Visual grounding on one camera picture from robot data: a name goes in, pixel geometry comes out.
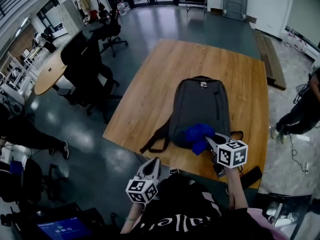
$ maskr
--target floor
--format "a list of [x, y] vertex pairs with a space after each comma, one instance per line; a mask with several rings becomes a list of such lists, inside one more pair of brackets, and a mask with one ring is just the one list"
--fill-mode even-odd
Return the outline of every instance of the floor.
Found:
[[[124, 94], [144, 59], [157, 41], [163, 38], [216, 46], [260, 59], [254, 32], [248, 23], [212, 13], [203, 14], [202, 9], [191, 8], [187, 14], [185, 8], [175, 6], [136, 8], [122, 16], [120, 23], [122, 27], [120, 37], [127, 40], [129, 46], [120, 44], [115, 47], [117, 54], [115, 58], [109, 49], [101, 54], [103, 63], [112, 69], [114, 78], [120, 82], [115, 94]], [[270, 125], [289, 111], [296, 85], [307, 81], [308, 69], [311, 68], [311, 62], [303, 56], [297, 58], [293, 54], [294, 51], [291, 53], [292, 51], [276, 41], [274, 46], [283, 67], [287, 90], [268, 88]], [[107, 102], [109, 118], [118, 103], [116, 100]], [[131, 207], [125, 187], [144, 158], [102, 138], [106, 125], [99, 111], [88, 117], [85, 109], [79, 105], [71, 106], [53, 89], [41, 96], [31, 94], [26, 107], [28, 111], [35, 113], [35, 126], [40, 131], [69, 142], [68, 161], [58, 153], [49, 156], [47, 150], [33, 157], [41, 165], [44, 174], [47, 174], [49, 164], [53, 163], [57, 164], [62, 173], [68, 177], [68, 181], [62, 184], [61, 196], [67, 203], [77, 202], [82, 209], [97, 208], [107, 223], [110, 223], [110, 212], [115, 212], [118, 214], [118, 224], [123, 224]], [[265, 172], [261, 192], [271, 191], [289, 195], [313, 192], [315, 179], [319, 178], [317, 174], [319, 161], [316, 159], [316, 140], [319, 139], [317, 134], [316, 130], [307, 133], [309, 141], [306, 141], [305, 137], [293, 138], [294, 148], [299, 152], [297, 158], [301, 161], [308, 159], [310, 163], [309, 173], [305, 175], [299, 172], [289, 175], [281, 171]], [[265, 170], [283, 168], [291, 172], [298, 171], [299, 168], [291, 160], [288, 147], [269, 140]], [[15, 146], [13, 154], [19, 157], [22, 154], [29, 155], [31, 151]], [[167, 166], [162, 166], [161, 177], [167, 177], [168, 171]], [[181, 173], [203, 183], [223, 206], [227, 206], [228, 197], [224, 191], [226, 186], [224, 183], [186, 172]], [[245, 193], [249, 203], [252, 204], [257, 191], [247, 189]], [[61, 203], [47, 201], [43, 196], [40, 205], [56, 207]]]

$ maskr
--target monitor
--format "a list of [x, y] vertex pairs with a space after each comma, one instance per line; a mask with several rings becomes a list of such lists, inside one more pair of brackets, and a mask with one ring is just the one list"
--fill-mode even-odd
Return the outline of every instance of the monitor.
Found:
[[92, 232], [77, 217], [37, 224], [37, 226], [52, 240], [72, 240], [92, 235]]

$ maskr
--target backpack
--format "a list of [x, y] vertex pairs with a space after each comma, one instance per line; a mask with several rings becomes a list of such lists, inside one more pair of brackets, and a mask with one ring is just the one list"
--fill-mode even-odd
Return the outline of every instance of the backpack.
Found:
[[[230, 132], [228, 96], [221, 81], [206, 76], [182, 80], [174, 95], [170, 118], [140, 149], [141, 154], [146, 150], [160, 153], [168, 147], [170, 141], [180, 148], [192, 149], [193, 143], [186, 141], [185, 131], [196, 124], [211, 126], [218, 134], [214, 135], [217, 144], [228, 142], [233, 133], [240, 133], [243, 137], [242, 131]], [[152, 148], [157, 140], [163, 138], [162, 149]]]

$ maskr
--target trousers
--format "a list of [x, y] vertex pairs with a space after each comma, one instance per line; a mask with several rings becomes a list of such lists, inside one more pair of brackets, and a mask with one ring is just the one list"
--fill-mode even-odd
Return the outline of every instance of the trousers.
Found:
[[12, 144], [21, 145], [36, 150], [64, 150], [64, 143], [39, 131], [27, 118], [15, 116], [7, 121], [6, 140]]
[[301, 100], [276, 124], [276, 130], [284, 135], [301, 135], [310, 131], [320, 120], [318, 100], [302, 96]]

